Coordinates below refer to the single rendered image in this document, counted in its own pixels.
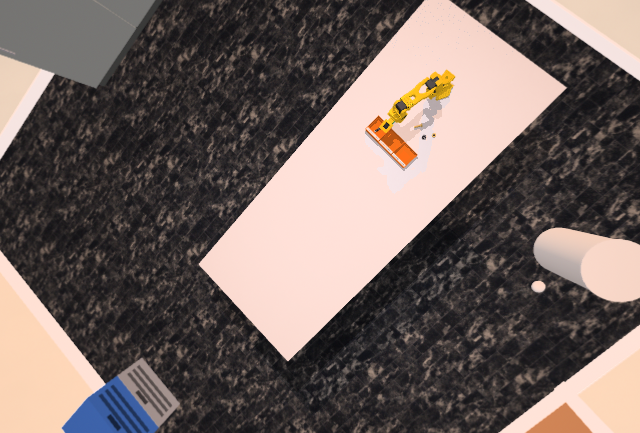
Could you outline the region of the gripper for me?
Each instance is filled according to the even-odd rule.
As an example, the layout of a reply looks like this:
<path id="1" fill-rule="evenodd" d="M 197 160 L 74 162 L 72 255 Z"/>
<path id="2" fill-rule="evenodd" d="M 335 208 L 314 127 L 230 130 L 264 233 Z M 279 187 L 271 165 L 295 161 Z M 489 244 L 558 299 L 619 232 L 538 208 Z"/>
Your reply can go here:
<path id="1" fill-rule="evenodd" d="M 385 119 L 384 122 L 379 126 L 385 133 L 387 133 L 391 129 L 391 127 L 393 126 L 392 123 L 394 121 L 396 121 L 396 123 L 401 123 L 406 118 L 405 117 L 403 120 L 399 121 L 393 114 L 393 109 L 391 109 L 387 114 L 390 118 L 388 120 Z"/>

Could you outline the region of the orange labelled storage bins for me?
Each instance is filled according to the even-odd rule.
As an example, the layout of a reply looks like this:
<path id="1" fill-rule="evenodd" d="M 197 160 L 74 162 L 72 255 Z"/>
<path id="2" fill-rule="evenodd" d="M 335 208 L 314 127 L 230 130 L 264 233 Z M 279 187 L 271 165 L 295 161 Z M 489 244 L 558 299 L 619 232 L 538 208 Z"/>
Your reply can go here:
<path id="1" fill-rule="evenodd" d="M 384 122 L 378 116 L 365 131 L 402 167 L 409 164 L 418 154 L 391 128 L 387 133 L 382 129 L 375 132 Z"/>

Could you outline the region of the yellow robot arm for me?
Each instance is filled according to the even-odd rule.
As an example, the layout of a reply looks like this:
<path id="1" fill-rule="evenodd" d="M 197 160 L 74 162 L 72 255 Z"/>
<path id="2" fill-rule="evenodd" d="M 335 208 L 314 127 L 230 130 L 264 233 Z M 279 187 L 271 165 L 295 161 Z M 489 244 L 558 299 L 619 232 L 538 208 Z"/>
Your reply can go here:
<path id="1" fill-rule="evenodd" d="M 414 89 L 402 96 L 400 100 L 394 102 L 392 106 L 393 114 L 399 121 L 401 121 L 408 115 L 406 111 L 410 111 L 411 108 L 421 100 L 424 100 L 427 97 L 431 100 L 432 97 L 435 96 L 435 100 L 441 100 L 448 97 L 450 95 L 451 89 L 453 88 L 453 85 L 450 83 L 453 79 L 454 76 L 452 76 L 447 71 L 445 71 L 442 76 L 440 74 L 437 74 L 437 72 L 434 72 L 430 75 L 430 79 L 428 77 L 425 78 L 420 83 L 418 83 Z M 419 93 L 419 90 L 424 84 L 427 87 L 427 91 L 421 94 Z M 412 100 L 411 97 L 415 97 L 415 99 Z"/>

